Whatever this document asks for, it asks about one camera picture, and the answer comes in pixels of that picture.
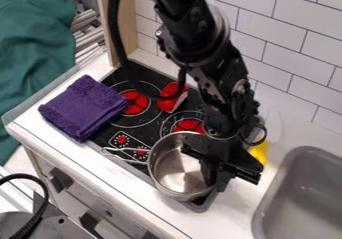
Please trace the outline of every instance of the purple towel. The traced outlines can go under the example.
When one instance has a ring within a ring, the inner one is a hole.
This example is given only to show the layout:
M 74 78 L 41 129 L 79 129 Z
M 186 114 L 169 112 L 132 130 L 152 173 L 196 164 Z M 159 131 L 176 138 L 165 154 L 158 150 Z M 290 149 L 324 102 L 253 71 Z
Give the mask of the purple towel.
M 38 110 L 55 127 L 82 143 L 127 106 L 127 100 L 115 90 L 85 75 Z

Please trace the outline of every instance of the yellow object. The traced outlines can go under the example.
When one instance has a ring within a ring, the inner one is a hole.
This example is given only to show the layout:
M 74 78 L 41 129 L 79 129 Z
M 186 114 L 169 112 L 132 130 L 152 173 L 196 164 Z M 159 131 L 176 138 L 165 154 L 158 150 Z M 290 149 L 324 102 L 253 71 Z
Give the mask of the yellow object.
M 258 146 L 253 147 L 249 151 L 249 153 L 263 165 L 266 165 L 267 163 L 267 146 L 268 146 L 268 142 L 267 140 L 265 140 L 263 143 L 261 143 Z

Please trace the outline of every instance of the red burner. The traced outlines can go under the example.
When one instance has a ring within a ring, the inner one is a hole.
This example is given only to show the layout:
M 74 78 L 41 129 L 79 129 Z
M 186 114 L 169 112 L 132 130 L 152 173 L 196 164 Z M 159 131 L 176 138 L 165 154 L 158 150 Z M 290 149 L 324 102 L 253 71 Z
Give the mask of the red burner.
M 125 143 L 127 142 L 126 136 L 124 136 L 124 135 L 118 136 L 118 137 L 117 137 L 117 142 L 118 142 L 119 144 L 125 144 Z
M 146 96 L 141 95 L 135 90 L 125 91 L 121 95 L 125 97 L 129 103 L 128 108 L 123 112 L 125 115 L 138 115 L 145 111 L 150 104 L 150 100 Z
M 177 131 L 195 131 L 204 134 L 203 122 L 196 119 L 184 119 L 174 127 L 173 132 Z
M 137 154 L 138 154 L 138 156 L 144 156 L 144 155 L 146 155 L 146 150 L 139 150 L 137 152 Z

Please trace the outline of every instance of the sink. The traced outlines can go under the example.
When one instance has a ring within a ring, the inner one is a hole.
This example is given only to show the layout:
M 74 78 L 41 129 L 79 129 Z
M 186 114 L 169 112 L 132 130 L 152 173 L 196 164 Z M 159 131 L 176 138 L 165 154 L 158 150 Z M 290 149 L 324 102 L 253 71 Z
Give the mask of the sink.
M 342 159 L 313 147 L 287 155 L 253 219 L 256 239 L 341 239 Z

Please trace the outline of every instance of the stovetop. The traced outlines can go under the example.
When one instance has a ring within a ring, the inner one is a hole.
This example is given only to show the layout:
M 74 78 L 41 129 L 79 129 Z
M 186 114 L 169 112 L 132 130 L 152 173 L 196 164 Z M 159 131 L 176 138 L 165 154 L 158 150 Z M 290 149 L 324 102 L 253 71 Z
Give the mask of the stovetop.
M 166 85 L 174 81 L 156 71 L 132 63 L 134 77 L 139 78 L 146 89 L 159 93 Z M 128 99 L 129 107 L 116 119 L 109 121 L 91 137 L 96 145 L 112 148 L 151 149 L 161 137 L 176 131 L 196 131 L 203 133 L 203 104 L 195 89 L 188 92 L 187 99 L 178 109 L 169 114 L 158 108 L 157 102 L 140 94 L 128 82 L 127 70 L 119 68 L 102 81 Z M 116 152 L 124 159 L 136 159 L 146 162 L 146 151 Z M 136 169 L 148 175 L 147 167 L 132 164 Z

